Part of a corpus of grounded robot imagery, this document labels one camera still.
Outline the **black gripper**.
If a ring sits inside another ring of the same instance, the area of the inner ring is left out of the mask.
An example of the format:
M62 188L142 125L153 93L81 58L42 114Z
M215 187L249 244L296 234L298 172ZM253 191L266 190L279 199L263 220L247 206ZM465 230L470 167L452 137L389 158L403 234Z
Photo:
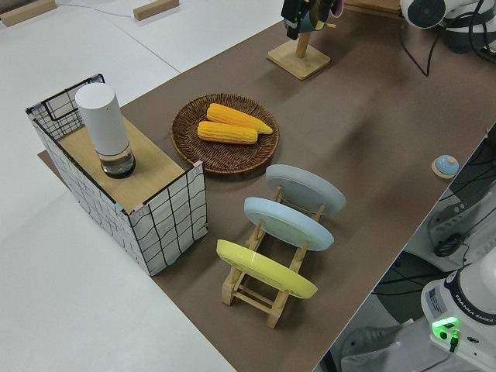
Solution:
M299 35L299 20L301 20L310 6L310 1L284 0L281 16L285 19L286 35L291 40L296 40Z

